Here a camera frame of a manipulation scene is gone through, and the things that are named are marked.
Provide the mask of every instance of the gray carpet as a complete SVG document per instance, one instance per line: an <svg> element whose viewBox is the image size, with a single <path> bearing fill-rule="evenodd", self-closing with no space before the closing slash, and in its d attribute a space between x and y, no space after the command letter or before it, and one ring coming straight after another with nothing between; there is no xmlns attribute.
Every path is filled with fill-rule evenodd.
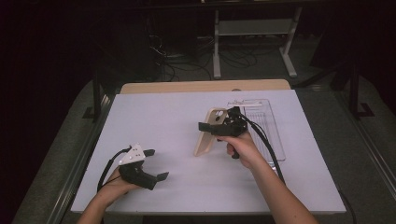
<svg viewBox="0 0 396 224"><path fill-rule="evenodd" d="M296 38L294 41L290 57L297 70L297 78L289 78L287 75L279 52L275 49L276 41L269 40L268 46L261 45L260 49L256 49L254 52L257 54L257 62L246 68L236 68L239 63L228 64L220 60L222 79L285 78L290 84L295 84L320 71L308 66L317 39ZM233 57L232 51L224 50L222 53L224 56ZM193 65L179 64L183 70L175 69L178 78L174 78L174 81L208 80L207 72L211 74L213 66L211 61L205 64L209 56L204 55L200 62L197 62L205 65L207 71L197 69ZM252 57L247 57L247 60L255 62ZM331 91L331 80L332 76L327 76L311 87L297 90L297 94L333 180L350 201L358 223L396 223L395 199L370 156L369 149L357 129L356 120L346 110L347 90ZM375 116L362 118L358 124L364 127L378 151L386 159L389 169L395 172L396 118L381 102L375 88L363 78L360 101L367 103ZM86 139L95 133L92 130L92 119L83 118L86 108L90 106L92 84L88 83L70 108L69 115L58 132L14 223L46 223L59 195L65 190L75 191L64 189L64 185L73 169L76 156L83 150ZM79 214L69 212L68 208L65 211L61 223L75 223L78 220ZM318 220L321 223L352 223L352 215L348 210L344 214L318 216ZM105 223L138 224L141 221L142 217L105 217Z"/></svg>

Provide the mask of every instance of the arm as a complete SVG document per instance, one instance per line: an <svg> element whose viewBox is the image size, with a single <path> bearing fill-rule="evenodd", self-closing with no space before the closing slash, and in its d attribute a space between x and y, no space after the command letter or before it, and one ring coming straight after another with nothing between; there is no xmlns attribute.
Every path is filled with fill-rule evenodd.
<svg viewBox="0 0 396 224"><path fill-rule="evenodd" d="M131 189L138 188L139 187L137 185L130 184L122 180L120 178L119 168L115 169L106 184L91 199L90 203L79 218L78 223L100 223L106 209L111 204Z"/></svg>
<svg viewBox="0 0 396 224"><path fill-rule="evenodd" d="M253 174L276 223L317 223L306 207L278 178L254 145L249 133L238 137L218 136L218 139L228 142L228 154L233 155L234 149L239 153L242 164Z"/></svg>

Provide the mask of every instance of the phone case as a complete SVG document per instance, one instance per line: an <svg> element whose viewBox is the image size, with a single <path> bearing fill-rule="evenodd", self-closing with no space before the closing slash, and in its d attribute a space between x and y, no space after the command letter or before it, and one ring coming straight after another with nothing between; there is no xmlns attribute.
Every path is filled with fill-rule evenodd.
<svg viewBox="0 0 396 224"><path fill-rule="evenodd" d="M205 118L205 123L208 124L222 124L227 116L227 109L225 108L211 108ZM211 133L200 132L197 145L194 150L194 156L199 157L210 151L215 136Z"/></svg>

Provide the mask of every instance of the hand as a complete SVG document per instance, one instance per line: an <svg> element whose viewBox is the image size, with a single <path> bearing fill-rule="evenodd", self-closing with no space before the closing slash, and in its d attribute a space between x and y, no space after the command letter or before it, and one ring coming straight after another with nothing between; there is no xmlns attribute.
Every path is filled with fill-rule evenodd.
<svg viewBox="0 0 396 224"><path fill-rule="evenodd" d="M248 169L257 162L265 161L264 157L257 149L249 132L244 132L238 137L216 136L219 140L227 142L227 153L233 155L235 149L240 156L240 161Z"/></svg>
<svg viewBox="0 0 396 224"><path fill-rule="evenodd" d="M104 203L106 207L113 204L120 196L128 193L132 189L139 189L135 184L130 184L120 177L119 167L117 167L107 182L102 186L95 196L95 200Z"/></svg>

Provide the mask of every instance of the desk leg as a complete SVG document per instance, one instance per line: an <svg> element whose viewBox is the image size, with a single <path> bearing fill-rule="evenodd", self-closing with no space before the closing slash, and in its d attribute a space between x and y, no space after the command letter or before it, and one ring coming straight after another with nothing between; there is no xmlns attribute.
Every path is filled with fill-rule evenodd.
<svg viewBox="0 0 396 224"><path fill-rule="evenodd" d="M219 11L215 15L215 52L213 53L213 77L221 79L220 60L219 60Z"/></svg>
<svg viewBox="0 0 396 224"><path fill-rule="evenodd" d="M294 34L296 32L298 20L300 19L302 10L303 10L302 7L297 7L296 12L294 14L293 21L290 24L289 33L288 33L288 37L286 39L285 46L279 48L280 54L282 55L283 63L285 64L286 69L288 69L290 77L297 77L296 70L294 69L294 66L291 63L291 60L289 57L289 49L291 46L291 41L293 40Z"/></svg>

